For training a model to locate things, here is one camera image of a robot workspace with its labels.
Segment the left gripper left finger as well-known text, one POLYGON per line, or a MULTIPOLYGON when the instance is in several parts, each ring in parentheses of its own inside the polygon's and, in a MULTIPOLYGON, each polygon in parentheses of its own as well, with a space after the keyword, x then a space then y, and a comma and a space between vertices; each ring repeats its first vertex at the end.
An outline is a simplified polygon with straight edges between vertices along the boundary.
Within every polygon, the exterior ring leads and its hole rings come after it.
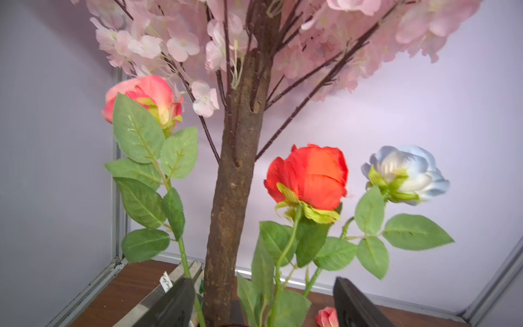
POLYGON ((195 299, 192 280, 183 277, 133 327, 188 327, 195 299))

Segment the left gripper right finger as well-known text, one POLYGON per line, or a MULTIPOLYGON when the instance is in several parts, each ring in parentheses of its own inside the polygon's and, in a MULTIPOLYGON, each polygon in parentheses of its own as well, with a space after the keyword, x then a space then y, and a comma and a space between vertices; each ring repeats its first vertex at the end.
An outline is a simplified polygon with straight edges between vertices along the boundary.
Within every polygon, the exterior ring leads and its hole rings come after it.
POLYGON ((394 327, 350 280, 336 278, 333 296, 340 327, 394 327))

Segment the red rose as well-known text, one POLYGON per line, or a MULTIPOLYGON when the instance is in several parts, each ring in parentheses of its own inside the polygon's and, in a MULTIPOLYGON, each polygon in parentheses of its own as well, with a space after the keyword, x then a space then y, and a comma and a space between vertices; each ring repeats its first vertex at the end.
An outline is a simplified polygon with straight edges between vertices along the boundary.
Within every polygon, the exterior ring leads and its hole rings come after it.
POLYGON ((338 148, 293 147, 268 168, 264 186, 289 224, 260 222, 251 278, 237 278, 248 326, 301 326, 321 271, 339 271, 355 245, 329 237, 340 220, 348 168, 338 148))

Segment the white rose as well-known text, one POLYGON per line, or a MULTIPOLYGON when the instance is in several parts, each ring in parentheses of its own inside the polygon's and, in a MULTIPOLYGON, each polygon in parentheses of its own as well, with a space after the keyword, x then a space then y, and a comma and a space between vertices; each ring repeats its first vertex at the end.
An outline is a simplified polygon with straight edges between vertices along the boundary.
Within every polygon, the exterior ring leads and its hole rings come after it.
POLYGON ((442 227, 423 215, 385 217, 388 204, 418 206, 448 191, 449 181, 431 153, 416 146, 385 146, 371 155, 362 173, 367 178, 366 191, 341 235, 328 237, 314 258, 316 270, 306 281, 307 294, 322 272, 341 271, 354 260, 382 280, 390 265, 387 245, 422 252, 454 242, 442 227))

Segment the pink orange rose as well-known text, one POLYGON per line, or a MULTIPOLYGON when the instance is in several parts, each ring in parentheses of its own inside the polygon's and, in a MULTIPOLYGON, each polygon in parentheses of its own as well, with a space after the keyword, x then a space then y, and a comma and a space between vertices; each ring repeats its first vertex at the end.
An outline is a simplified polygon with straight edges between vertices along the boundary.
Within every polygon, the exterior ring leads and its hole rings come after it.
POLYGON ((146 262, 176 243, 181 255, 182 275, 178 279, 163 275, 161 296, 141 313, 125 316, 124 326, 133 326, 183 277, 192 280, 196 292, 188 326, 204 325, 197 273, 192 271, 183 240, 183 203, 172 184, 191 174, 198 154, 196 128, 174 131, 183 119, 181 102, 181 96, 159 76, 125 80, 106 94, 102 114, 123 152, 123 158, 108 162, 106 169, 118 187, 127 216, 139 225, 124 237, 123 254, 130 263, 146 262))

